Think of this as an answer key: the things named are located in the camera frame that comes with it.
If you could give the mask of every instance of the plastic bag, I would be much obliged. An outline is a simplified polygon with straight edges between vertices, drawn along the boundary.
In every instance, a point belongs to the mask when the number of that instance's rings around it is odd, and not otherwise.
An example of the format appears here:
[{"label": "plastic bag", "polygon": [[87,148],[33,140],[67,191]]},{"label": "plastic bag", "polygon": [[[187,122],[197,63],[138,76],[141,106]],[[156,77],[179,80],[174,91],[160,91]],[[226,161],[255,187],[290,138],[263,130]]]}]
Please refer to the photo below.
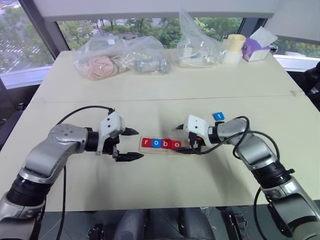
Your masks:
[{"label": "plastic bag", "polygon": [[208,68],[221,63],[222,44],[205,35],[192,17],[182,10],[179,21],[182,37],[177,44],[177,64],[180,67]]},{"label": "plastic bag", "polygon": [[73,63],[88,79],[112,77],[128,70],[120,64],[123,46],[117,36],[93,37],[73,52]]},{"label": "plastic bag", "polygon": [[125,41],[120,63],[138,73],[165,74],[171,69],[164,46],[153,36]]}]

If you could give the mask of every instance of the floor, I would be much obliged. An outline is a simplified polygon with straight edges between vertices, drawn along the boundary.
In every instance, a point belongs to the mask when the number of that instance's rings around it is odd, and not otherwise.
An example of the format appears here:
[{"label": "floor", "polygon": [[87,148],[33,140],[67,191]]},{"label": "floor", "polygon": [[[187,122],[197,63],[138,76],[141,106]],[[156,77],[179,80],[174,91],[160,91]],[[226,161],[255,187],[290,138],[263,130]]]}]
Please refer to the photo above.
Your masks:
[{"label": "floor", "polygon": [[[228,240],[228,232],[221,212],[215,207],[202,207],[215,235],[216,240]],[[235,214],[242,213],[247,220],[247,230],[251,240],[262,240],[253,218],[252,206],[233,206]],[[88,240],[87,233],[96,224],[103,224],[115,228],[121,220],[125,210],[96,211],[96,212],[67,212],[61,240]],[[182,237],[178,229],[178,209],[151,209],[150,224],[145,230],[145,239],[179,238]],[[266,205],[257,206],[257,215],[262,231],[270,240],[291,239],[283,236],[276,228]],[[56,239],[60,225],[60,212],[46,212],[42,222],[39,240]]]}]

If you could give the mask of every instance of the black cable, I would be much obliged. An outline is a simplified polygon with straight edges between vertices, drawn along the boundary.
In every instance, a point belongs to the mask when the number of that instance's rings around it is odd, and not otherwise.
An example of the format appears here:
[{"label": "black cable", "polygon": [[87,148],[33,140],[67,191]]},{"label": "black cable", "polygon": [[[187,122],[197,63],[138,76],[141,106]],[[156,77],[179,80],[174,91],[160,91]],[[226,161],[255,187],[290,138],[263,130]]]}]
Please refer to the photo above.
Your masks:
[{"label": "black cable", "polygon": [[67,167],[63,168],[63,198],[62,198],[62,215],[61,222],[58,230],[58,234],[56,235],[56,240],[59,240],[62,234],[62,230],[64,228],[65,223],[65,215],[66,215],[66,191],[67,191]]},{"label": "black cable", "polygon": [[245,139],[245,137],[248,134],[248,131],[250,129],[250,121],[246,116],[238,116],[236,117],[236,119],[245,119],[246,120],[246,127],[245,130],[243,131],[243,135],[240,138],[240,140],[237,142],[237,144],[234,146],[233,150],[232,150],[232,154],[236,159],[240,159],[239,156],[236,155],[236,151],[238,150],[239,145],[243,142],[243,140]]},{"label": "black cable", "polygon": [[45,196],[45,198],[44,198],[44,205],[42,207],[41,215],[40,215],[40,218],[39,218],[40,222],[42,222],[42,219],[44,218],[45,211],[46,211],[46,205],[47,205],[47,196]]},{"label": "black cable", "polygon": [[[210,149],[208,149],[208,150],[206,150],[206,151],[197,151],[197,150],[194,148],[193,145],[191,145],[191,149],[192,149],[193,152],[194,152],[195,154],[197,154],[197,155],[208,154],[208,153],[212,152],[213,150],[216,150],[218,147],[222,146],[223,144],[229,142],[231,139],[236,138],[236,137],[238,137],[238,136],[240,136],[240,135],[242,135],[242,134],[244,134],[244,133],[245,133],[245,131],[243,131],[243,132],[238,132],[238,133],[236,133],[235,135],[232,135],[232,136],[226,138],[225,140],[219,142],[217,145],[213,146],[212,148],[210,148]],[[269,139],[269,140],[272,142],[272,144],[273,144],[273,146],[274,146],[274,149],[275,149],[275,152],[276,152],[276,156],[277,156],[278,160],[280,161],[280,151],[279,151],[279,148],[278,148],[275,140],[273,140],[272,137],[270,137],[269,135],[267,135],[267,134],[265,134],[264,132],[261,132],[261,131],[252,131],[252,130],[250,130],[250,131],[247,131],[246,133],[247,133],[247,134],[259,134],[259,135],[262,135],[262,136],[266,137],[267,139]]]},{"label": "black cable", "polygon": [[259,197],[260,192],[261,192],[261,188],[259,187],[258,191],[255,194],[254,201],[253,201],[253,218],[254,218],[254,223],[256,225],[256,228],[258,229],[258,232],[261,235],[261,237],[263,238],[263,240],[268,240],[261,230],[261,227],[260,227],[260,224],[258,221],[258,217],[257,217],[257,201],[258,201],[258,197]]},{"label": "black cable", "polygon": [[[111,107],[107,107],[107,106],[100,106],[100,105],[89,105],[89,106],[84,106],[84,107],[80,107],[72,112],[70,112],[69,114],[67,114],[64,118],[62,118],[56,125],[61,124],[63,121],[65,121],[67,118],[69,118],[71,115],[84,110],[84,109],[107,109],[109,111],[109,114],[111,114],[112,112],[114,112],[114,110]],[[66,215],[66,189],[67,189],[67,167],[64,166],[63,168],[63,199],[62,199],[62,213],[61,213],[61,222],[60,222],[60,226],[59,226],[59,230],[58,230],[58,234],[56,236],[56,240],[59,240],[62,234],[62,230],[64,228],[64,223],[65,223],[65,215]]]},{"label": "black cable", "polygon": [[69,118],[71,115],[84,110],[84,109],[107,109],[109,110],[109,114],[111,114],[112,112],[114,112],[114,110],[111,107],[107,107],[107,106],[100,106],[100,105],[90,105],[90,106],[84,106],[84,107],[80,107],[72,112],[70,112],[68,115],[66,115],[64,118],[62,118],[56,125],[62,124],[63,121],[65,121],[67,118]]}]

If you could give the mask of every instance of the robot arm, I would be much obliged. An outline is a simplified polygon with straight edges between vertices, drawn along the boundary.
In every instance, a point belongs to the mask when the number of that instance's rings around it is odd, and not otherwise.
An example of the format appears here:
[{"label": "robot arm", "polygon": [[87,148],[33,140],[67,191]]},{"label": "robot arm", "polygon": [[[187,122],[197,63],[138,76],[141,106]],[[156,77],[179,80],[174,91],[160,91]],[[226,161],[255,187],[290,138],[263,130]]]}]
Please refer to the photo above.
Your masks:
[{"label": "robot arm", "polygon": [[[210,126],[205,120],[189,115],[179,129],[182,127],[189,133],[191,145],[194,144],[195,136],[198,136],[201,138],[197,141],[198,145],[212,147],[213,144],[243,133],[247,122],[235,118]],[[319,240],[320,211],[317,205],[291,176],[294,171],[286,170],[268,145],[251,132],[254,131],[248,131],[236,148],[236,153],[260,184],[277,227],[284,235],[295,240]],[[239,134],[231,138],[227,144],[236,146],[242,136]]]},{"label": "robot arm", "polygon": [[101,122],[98,132],[71,124],[53,127],[27,156],[10,190],[0,200],[0,239],[30,238],[45,198],[70,155],[88,151],[112,155],[117,162],[133,161],[143,154],[120,154],[117,144],[119,135],[136,134],[134,129],[124,127],[115,111]]}]

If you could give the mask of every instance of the red letter block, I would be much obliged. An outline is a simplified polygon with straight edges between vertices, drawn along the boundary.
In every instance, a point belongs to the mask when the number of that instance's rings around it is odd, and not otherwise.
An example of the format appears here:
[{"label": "red letter block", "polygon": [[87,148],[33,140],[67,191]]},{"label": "red letter block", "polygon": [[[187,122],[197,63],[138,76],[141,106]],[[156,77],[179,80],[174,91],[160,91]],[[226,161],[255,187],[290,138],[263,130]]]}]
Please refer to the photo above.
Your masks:
[{"label": "red letter block", "polygon": [[141,143],[142,147],[151,148],[151,145],[152,145],[151,138],[146,138],[146,137],[142,138],[142,143]]},{"label": "red letter block", "polygon": [[180,141],[172,141],[171,149],[178,149],[181,148],[181,142]]},{"label": "red letter block", "polygon": [[171,139],[162,139],[161,148],[163,149],[171,149],[172,141]]}]

